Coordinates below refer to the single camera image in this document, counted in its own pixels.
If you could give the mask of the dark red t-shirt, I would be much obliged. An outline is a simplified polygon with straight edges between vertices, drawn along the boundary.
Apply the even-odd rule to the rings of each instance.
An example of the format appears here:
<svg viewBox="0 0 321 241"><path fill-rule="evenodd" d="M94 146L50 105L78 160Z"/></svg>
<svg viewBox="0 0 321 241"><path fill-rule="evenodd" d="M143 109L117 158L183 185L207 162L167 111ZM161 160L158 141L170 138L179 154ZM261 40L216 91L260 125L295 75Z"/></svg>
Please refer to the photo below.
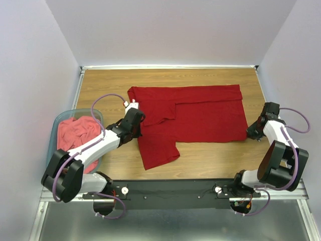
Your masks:
<svg viewBox="0 0 321 241"><path fill-rule="evenodd" d="M180 157L182 143L228 143L247 138L239 85L137 87L127 91L145 114L138 147L146 170Z"/></svg>

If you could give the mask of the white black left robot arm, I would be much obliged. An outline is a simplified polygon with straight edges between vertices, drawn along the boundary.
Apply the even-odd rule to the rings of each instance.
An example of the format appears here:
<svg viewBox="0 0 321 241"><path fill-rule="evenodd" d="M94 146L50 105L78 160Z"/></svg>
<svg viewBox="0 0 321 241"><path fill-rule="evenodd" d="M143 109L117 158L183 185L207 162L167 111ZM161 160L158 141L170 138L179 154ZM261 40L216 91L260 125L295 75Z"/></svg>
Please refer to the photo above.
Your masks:
<svg viewBox="0 0 321 241"><path fill-rule="evenodd" d="M145 114L136 108L126 111L123 119L109 125L87 143L68 150L56 150L42 176L41 184L52 192L55 201L70 202L80 193L95 193L106 198L111 180L104 174L85 174L85 169L108 152L139 138Z"/></svg>

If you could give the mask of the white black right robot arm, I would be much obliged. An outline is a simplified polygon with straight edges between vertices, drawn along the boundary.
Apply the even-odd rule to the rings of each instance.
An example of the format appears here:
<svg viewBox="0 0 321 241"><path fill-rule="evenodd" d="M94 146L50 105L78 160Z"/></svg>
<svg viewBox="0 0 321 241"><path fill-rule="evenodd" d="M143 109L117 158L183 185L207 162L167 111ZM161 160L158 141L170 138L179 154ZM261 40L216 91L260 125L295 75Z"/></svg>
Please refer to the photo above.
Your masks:
<svg viewBox="0 0 321 241"><path fill-rule="evenodd" d="M307 123L307 130L301 131L288 126L279 117L281 110L290 110L299 114ZM309 158L308 151L301 149L293 141L288 129L301 134L310 131L308 119L299 111L280 107L274 102L266 102L257 119L248 129L247 137L261 140L267 137L270 147L256 170L242 170L236 173L231 183L231 192L238 197L254 193L255 189L268 188L276 191L294 191L301 179Z"/></svg>

